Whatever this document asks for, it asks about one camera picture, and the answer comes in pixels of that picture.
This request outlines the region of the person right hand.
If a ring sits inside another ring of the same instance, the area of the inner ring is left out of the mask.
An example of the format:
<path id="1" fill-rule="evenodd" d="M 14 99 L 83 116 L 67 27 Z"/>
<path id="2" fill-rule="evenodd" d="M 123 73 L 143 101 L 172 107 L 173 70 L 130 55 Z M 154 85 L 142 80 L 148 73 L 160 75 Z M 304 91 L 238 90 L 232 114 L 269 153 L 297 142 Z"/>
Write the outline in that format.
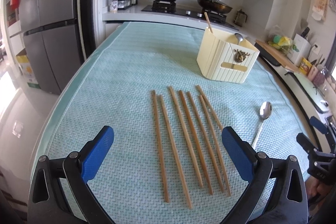
<path id="1" fill-rule="evenodd" d="M 332 185 L 326 185 L 312 176 L 306 180 L 305 186 L 308 203 L 310 205 L 322 201 L 333 188 Z"/>

